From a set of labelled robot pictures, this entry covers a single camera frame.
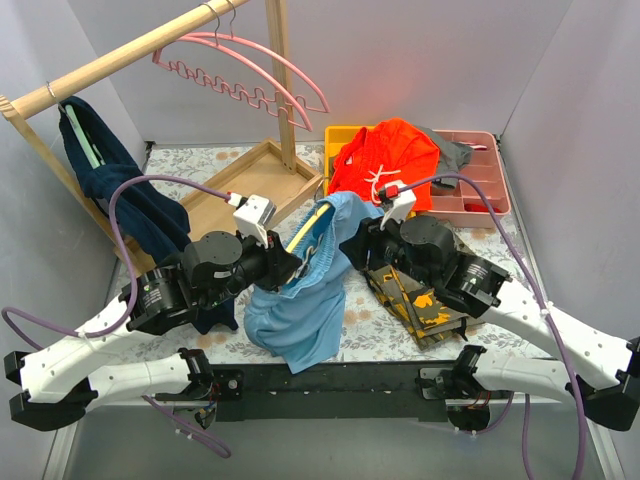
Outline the yellow hanger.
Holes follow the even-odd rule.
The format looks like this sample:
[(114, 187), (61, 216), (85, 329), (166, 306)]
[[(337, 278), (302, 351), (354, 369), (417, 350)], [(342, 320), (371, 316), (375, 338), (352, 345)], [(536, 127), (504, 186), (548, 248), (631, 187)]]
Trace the yellow hanger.
[(314, 258), (333, 255), (336, 210), (331, 196), (318, 197), (288, 240), (285, 250), (301, 261), (300, 270), (310, 266)]

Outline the light blue shorts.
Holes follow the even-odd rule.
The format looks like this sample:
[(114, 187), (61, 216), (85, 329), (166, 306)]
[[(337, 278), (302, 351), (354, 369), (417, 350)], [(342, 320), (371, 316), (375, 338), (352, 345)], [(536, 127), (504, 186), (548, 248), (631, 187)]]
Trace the light blue shorts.
[(280, 357), (298, 374), (335, 356), (340, 347), (346, 291), (344, 281), (353, 267), (339, 249), (366, 218), (382, 210), (352, 192), (331, 194), (308, 211), (292, 232), (296, 237), (320, 210), (328, 207), (293, 248), (304, 272), (278, 292), (256, 288), (244, 309), (249, 340)]

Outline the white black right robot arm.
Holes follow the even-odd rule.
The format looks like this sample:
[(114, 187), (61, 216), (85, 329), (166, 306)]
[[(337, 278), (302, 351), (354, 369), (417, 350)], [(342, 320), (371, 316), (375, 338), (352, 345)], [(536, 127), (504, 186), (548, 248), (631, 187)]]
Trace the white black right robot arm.
[(453, 232), (428, 216), (398, 223), (362, 220), (340, 245), (359, 270), (391, 266), (434, 292), (444, 306), (497, 325), (548, 353), (507, 357), (467, 345), (429, 380), (448, 398), (512, 391), (576, 403), (610, 430), (629, 430), (639, 412), (639, 341), (594, 329), (554, 306), (491, 261), (458, 248)]

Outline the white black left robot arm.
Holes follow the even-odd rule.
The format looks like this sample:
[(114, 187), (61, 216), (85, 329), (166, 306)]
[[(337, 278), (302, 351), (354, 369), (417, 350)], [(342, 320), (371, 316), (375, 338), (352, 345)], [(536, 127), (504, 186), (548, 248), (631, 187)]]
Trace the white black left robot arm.
[(255, 285), (275, 291), (302, 260), (277, 233), (264, 244), (215, 231), (135, 279), (92, 319), (54, 344), (4, 358), (6, 378), (20, 387), (9, 401), (11, 419), (54, 431), (111, 402), (160, 396), (199, 401), (224, 391), (224, 376), (200, 349), (181, 348), (160, 360), (114, 365), (125, 350), (147, 343)]

